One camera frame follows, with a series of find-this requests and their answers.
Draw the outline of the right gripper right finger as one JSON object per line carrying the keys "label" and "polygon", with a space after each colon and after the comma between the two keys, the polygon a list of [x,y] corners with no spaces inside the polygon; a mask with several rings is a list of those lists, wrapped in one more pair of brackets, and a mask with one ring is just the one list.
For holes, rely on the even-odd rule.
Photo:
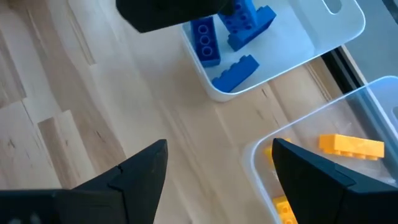
{"label": "right gripper right finger", "polygon": [[298,224],[398,224],[397,187],[282,138],[272,158]]}

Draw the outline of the clear plastic bin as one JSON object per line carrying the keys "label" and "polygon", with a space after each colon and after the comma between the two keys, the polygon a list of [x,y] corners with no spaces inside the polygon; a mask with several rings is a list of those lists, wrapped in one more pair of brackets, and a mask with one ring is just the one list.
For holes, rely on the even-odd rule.
{"label": "clear plastic bin", "polygon": [[[342,134],[382,141],[384,158],[376,161],[324,153],[321,134]],[[243,166],[262,208],[253,224],[282,224],[273,198],[284,196],[277,172],[263,153],[271,139],[282,138],[341,166],[398,188],[398,77],[382,77],[341,96],[308,115],[251,143]]]}

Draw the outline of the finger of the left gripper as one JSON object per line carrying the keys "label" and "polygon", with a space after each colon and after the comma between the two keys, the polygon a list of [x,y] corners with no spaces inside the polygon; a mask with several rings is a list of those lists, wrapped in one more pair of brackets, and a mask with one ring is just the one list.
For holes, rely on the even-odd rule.
{"label": "finger of the left gripper", "polygon": [[120,15],[140,33],[202,17],[233,14],[233,0],[116,0]]}

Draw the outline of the white plastic bin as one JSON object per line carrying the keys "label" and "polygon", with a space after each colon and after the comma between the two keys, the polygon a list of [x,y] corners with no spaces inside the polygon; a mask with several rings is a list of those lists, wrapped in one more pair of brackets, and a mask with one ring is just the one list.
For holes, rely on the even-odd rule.
{"label": "white plastic bin", "polygon": [[[214,16],[221,62],[205,68],[193,48],[191,25],[182,24],[185,49],[208,96],[217,102],[229,101],[269,80],[329,52],[359,36],[366,20],[356,0],[340,0],[338,12],[331,12],[325,0],[252,0],[256,8],[269,6],[276,18],[271,26],[235,52],[227,43],[228,30]],[[231,92],[218,90],[212,79],[221,75],[242,56],[251,55],[259,68]]]}

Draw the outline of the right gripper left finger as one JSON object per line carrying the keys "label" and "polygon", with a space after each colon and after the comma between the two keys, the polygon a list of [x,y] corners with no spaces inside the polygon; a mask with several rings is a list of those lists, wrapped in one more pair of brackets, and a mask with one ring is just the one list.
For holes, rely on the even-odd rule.
{"label": "right gripper left finger", "polygon": [[0,190],[0,224],[153,224],[167,161],[160,139],[73,189]]}

